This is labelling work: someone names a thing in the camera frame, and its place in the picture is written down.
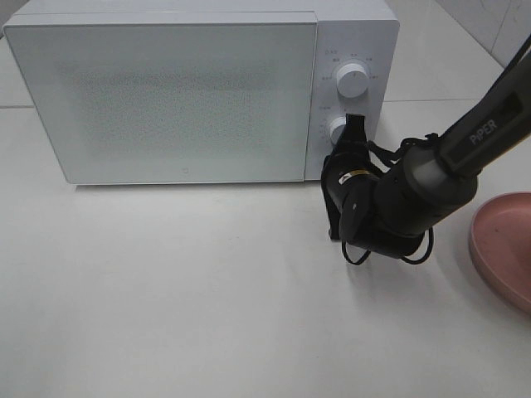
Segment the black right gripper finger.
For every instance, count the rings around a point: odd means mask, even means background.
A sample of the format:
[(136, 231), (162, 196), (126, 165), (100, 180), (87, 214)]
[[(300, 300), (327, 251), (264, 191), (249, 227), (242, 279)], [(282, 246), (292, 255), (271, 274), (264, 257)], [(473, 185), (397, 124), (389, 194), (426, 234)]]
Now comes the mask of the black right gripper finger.
[(336, 144), (367, 142), (365, 133), (365, 116), (361, 114), (346, 114), (345, 122), (340, 130)]

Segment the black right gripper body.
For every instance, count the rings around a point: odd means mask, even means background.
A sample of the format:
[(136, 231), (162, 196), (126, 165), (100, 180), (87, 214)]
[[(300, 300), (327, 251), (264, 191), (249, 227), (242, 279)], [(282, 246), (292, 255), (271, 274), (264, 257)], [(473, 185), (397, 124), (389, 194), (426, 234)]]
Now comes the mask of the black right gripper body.
[(320, 187), (333, 241), (353, 243), (371, 211), (376, 168), (363, 141), (339, 140), (324, 160)]

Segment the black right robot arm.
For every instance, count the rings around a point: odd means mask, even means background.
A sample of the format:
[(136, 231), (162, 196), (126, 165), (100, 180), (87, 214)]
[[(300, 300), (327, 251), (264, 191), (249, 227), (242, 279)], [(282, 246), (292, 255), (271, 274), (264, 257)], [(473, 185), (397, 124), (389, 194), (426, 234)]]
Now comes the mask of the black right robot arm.
[(366, 138), (364, 118), (350, 114), (320, 185), (329, 237), (413, 264), (433, 227), (475, 196), (478, 175), (530, 134), (530, 55), (519, 53), (485, 97), (442, 135), (405, 138), (392, 152)]

